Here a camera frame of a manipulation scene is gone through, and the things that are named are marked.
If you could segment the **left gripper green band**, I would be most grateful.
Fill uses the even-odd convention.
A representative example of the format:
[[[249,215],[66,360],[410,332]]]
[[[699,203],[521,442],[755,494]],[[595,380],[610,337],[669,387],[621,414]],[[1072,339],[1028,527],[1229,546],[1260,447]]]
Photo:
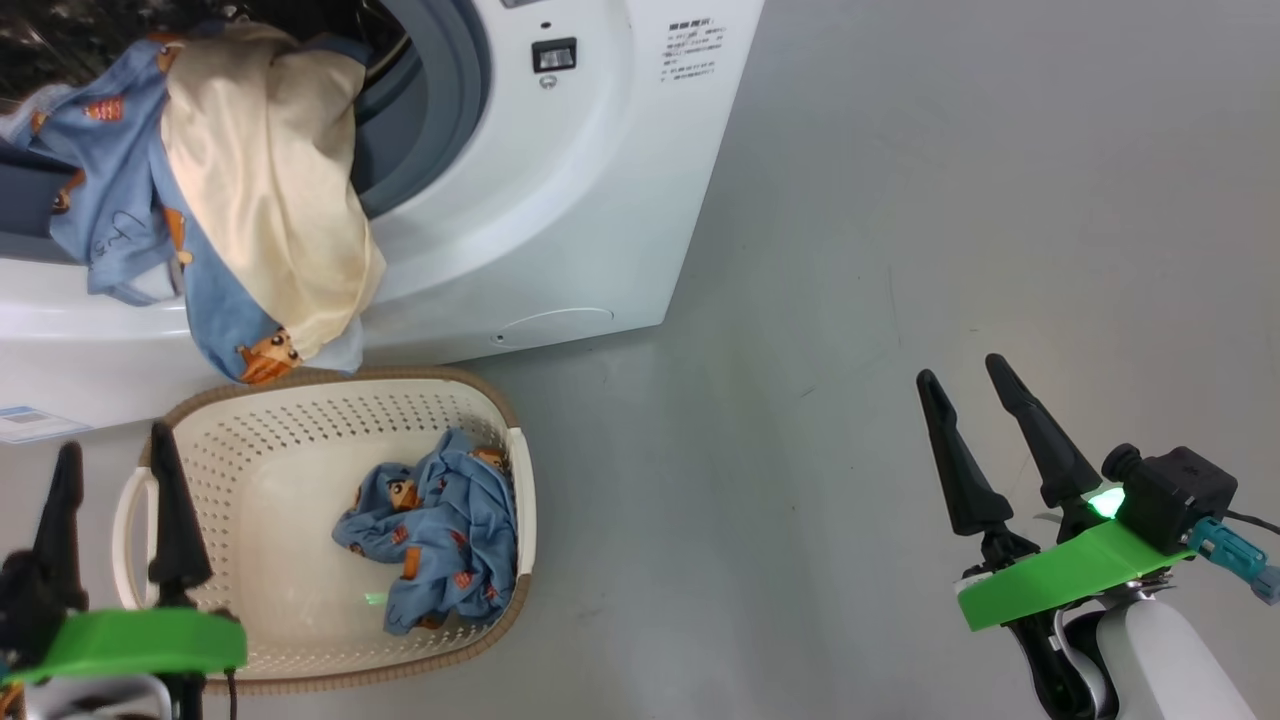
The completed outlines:
[[[152,424],[148,447],[157,487],[148,579],[161,609],[92,612],[84,612],[90,601],[79,570],[82,448],[76,441],[59,448],[33,552],[52,601],[83,614],[17,635],[3,633],[3,689],[20,691],[27,719],[97,717],[113,705],[141,700],[155,701],[159,719],[201,719],[209,678],[233,676],[248,665],[244,628],[227,615],[193,609],[189,592],[212,578],[212,568],[166,423]]]

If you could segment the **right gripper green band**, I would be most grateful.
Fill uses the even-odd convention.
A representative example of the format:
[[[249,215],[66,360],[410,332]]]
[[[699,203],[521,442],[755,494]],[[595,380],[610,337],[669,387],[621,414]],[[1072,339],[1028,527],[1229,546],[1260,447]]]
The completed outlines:
[[[980,537],[982,562],[957,583],[960,611],[972,632],[1000,626],[1012,634],[1048,717],[1115,719],[1119,693],[1100,659],[1073,644],[1065,615],[1116,588],[1152,587],[1190,552],[1162,555],[1123,524],[1103,521],[1087,500],[1102,477],[1005,356],[987,355],[986,369],[1030,450],[1041,498],[1061,511],[1062,544],[1041,552],[1010,530],[1012,507],[973,457],[943,386],[933,372],[919,372],[916,392],[952,533]]]

